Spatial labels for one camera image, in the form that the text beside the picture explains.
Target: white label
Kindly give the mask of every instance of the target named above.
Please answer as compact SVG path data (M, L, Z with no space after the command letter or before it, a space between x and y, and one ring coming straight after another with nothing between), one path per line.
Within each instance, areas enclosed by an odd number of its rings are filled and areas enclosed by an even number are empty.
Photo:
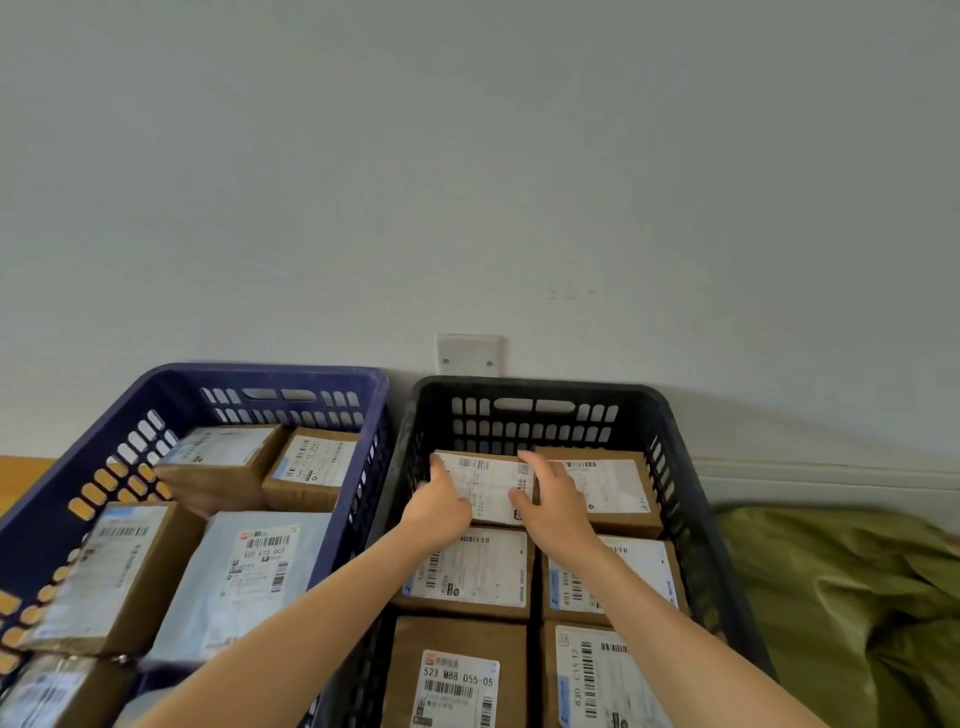
M423 650L410 728L495 728L500 663Z
M0 706L0 728L44 728L57 722L84 683L87 670L28 671Z
M672 728L615 632L558 626L557 688L564 728Z
M527 534L468 528L453 546L431 554L403 586L407 596L527 605Z
M476 521L521 525L523 519L510 504L511 488L527 495L533 490L534 476L526 463L492 460L456 452L439 452L457 495L469 499Z
M633 572L673 606L680 607L677 586L673 581L670 562L666 558L666 546L660 541L624 539L617 536L601 536L607 548L620 556ZM603 614L596 599L584 587L584 582L547 557L550 575L550 606L567 612L592 612Z
M342 488L356 447L355 442L347 440L297 435L276 466L274 478Z
M166 465L246 465L272 427L197 427L163 458Z
M633 460L559 460L591 513L650 513Z
M104 511L34 637L108 635L166 515L166 506Z
M282 608L299 537L300 527L295 524L237 533L220 588L207 605L206 660Z

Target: package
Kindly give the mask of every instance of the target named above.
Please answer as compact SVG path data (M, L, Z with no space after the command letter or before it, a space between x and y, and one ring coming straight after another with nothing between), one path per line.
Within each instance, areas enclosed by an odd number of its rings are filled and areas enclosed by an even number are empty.
M543 626L545 728L671 728L627 645L604 627Z
M427 558L394 597L411 612L530 618L536 548L525 531L468 528Z
M437 450L457 495L468 498L474 523L494 523L523 527L520 514L510 504L511 488L520 488L534 496L537 477L533 468L518 457L482 455L476 452Z
M173 691L173 688L164 688L163 690L149 691L138 695L124 706L120 716L113 723L113 728L132 728L134 723Z
M677 563L677 551L673 544L620 536L601 536L600 540L627 562L634 573L657 590L660 596L684 614L690 614L684 582L680 576L680 565ZM581 579L546 554L542 554L540 558L544 620L611 626L603 608L590 595Z
M564 463L587 499L597 533L656 539L663 531L642 452L583 448L537 448L547 460Z
M328 513L218 513L141 667L198 667L306 591Z
M0 728L100 728L136 673L93 657L36 655L0 703Z
M514 728L526 722L522 625L397 619L380 728Z
M154 470L176 500L205 518L263 510L263 478L286 439L283 425L197 427Z
M20 646L119 655L150 646L204 520L177 503L110 503L46 615Z
M275 511L330 513L337 504L360 436L298 427L263 481Z

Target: wall plate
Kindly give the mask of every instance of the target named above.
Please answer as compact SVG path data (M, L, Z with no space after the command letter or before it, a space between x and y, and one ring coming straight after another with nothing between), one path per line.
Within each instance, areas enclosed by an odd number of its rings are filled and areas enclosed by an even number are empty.
M437 372L449 376L500 376L502 336L479 333L438 333Z

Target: forearm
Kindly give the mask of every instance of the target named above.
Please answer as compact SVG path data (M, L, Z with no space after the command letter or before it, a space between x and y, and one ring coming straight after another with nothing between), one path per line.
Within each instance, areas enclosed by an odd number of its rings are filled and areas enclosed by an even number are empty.
M597 540L571 568L603 605L675 728L825 728Z
M402 525L184 681L138 728L293 726L429 551Z

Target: green bag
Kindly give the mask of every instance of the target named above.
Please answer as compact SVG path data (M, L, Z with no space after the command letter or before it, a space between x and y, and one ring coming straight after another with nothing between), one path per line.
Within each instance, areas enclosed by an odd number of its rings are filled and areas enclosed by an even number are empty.
M832 728L960 728L960 549L918 519L717 517L782 685Z

